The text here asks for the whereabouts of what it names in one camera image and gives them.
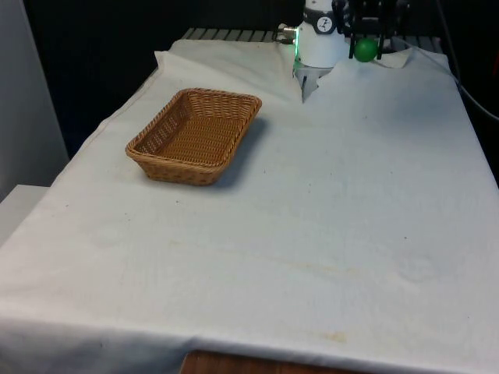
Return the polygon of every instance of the table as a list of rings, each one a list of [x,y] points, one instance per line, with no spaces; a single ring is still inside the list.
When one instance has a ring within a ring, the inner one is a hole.
[[[292,48],[157,60],[0,249],[4,367],[173,373],[210,350],[496,371],[497,187],[450,77],[344,61],[301,104]],[[149,181],[124,147],[192,86],[264,105],[218,184]]]
[[[318,368],[259,360],[233,355],[220,355],[213,352],[193,352],[186,356],[180,374],[361,374],[338,369]]]

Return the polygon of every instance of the green light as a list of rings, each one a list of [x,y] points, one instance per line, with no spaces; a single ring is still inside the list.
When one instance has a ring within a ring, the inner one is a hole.
[[[299,52],[299,27],[296,27],[296,37],[295,37],[295,58],[298,57]]]

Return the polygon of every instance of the black cable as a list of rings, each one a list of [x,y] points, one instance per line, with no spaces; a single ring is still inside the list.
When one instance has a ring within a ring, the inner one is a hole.
[[[452,62],[454,64],[454,69],[455,69],[455,82],[458,85],[459,91],[462,92],[463,94],[465,94],[483,113],[485,113],[486,115],[491,117],[494,121],[499,121],[498,116],[496,116],[494,113],[488,111],[482,104],[480,104],[478,102],[477,99],[475,99],[468,92],[468,90],[465,89],[465,87],[462,86],[461,70],[459,69],[458,58],[456,57],[456,54],[455,54],[454,45],[453,45],[452,39],[451,39],[451,33],[450,33],[449,27],[447,25],[447,20],[445,19],[445,14],[444,14],[444,10],[442,8],[442,3],[441,3],[441,0],[435,0],[435,2],[437,3],[438,15],[441,19],[442,26],[444,27],[445,38],[447,39],[447,44],[448,44],[449,50],[451,52]]]
[[[437,3],[438,15],[439,15],[440,20],[442,22],[442,27],[444,28],[445,38],[447,39],[447,44],[448,44],[449,50],[451,52],[452,63],[454,64],[454,69],[455,69],[455,76],[456,76],[456,78],[458,78],[458,88],[461,89],[461,85],[462,85],[461,69],[459,68],[458,58],[456,57],[456,54],[455,54],[454,45],[453,45],[452,39],[451,39],[451,33],[450,33],[449,27],[447,25],[447,20],[445,19],[445,14],[444,14],[444,10],[442,8],[441,0],[435,0],[435,3]]]

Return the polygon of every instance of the stain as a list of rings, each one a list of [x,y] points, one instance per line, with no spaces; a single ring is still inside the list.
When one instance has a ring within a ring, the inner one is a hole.
[[[170,242],[168,243],[169,247],[179,247],[180,245],[182,245],[182,243],[176,240],[170,240]]]
[[[168,243],[168,246],[170,248],[175,248],[175,247],[183,246],[183,243],[172,239]],[[232,256],[246,256],[249,258],[260,259],[260,260],[269,261],[269,262],[271,261],[273,263],[277,263],[277,264],[282,265],[282,266],[289,266],[289,267],[299,269],[299,270],[312,271],[314,273],[348,274],[348,275],[352,275],[352,276],[360,274],[360,271],[358,269],[355,269],[352,267],[349,267],[347,269],[341,269],[341,268],[337,268],[334,266],[320,265],[317,263],[300,263],[300,262],[290,261],[288,259],[283,259],[283,258],[277,257],[277,256],[267,256],[267,255],[255,254],[255,253],[237,252],[237,251],[233,251],[230,249],[218,249],[218,250],[214,250],[213,252],[223,253],[223,254],[232,255]]]
[[[346,272],[351,275],[359,275],[360,272],[358,269],[354,269],[353,267],[349,267]]]
[[[343,331],[337,331],[335,333],[320,333],[319,335],[326,340],[334,341],[336,343],[344,344],[347,342],[346,333]]]

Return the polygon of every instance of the dark background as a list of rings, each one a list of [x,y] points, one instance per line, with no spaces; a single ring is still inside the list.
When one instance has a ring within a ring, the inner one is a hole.
[[[24,0],[55,110],[72,156],[98,124],[122,106],[190,26],[271,30],[298,25],[304,0]],[[442,0],[463,85],[499,114],[499,2]],[[443,36],[434,0],[412,0],[407,34]],[[499,123],[465,101],[499,181]]]

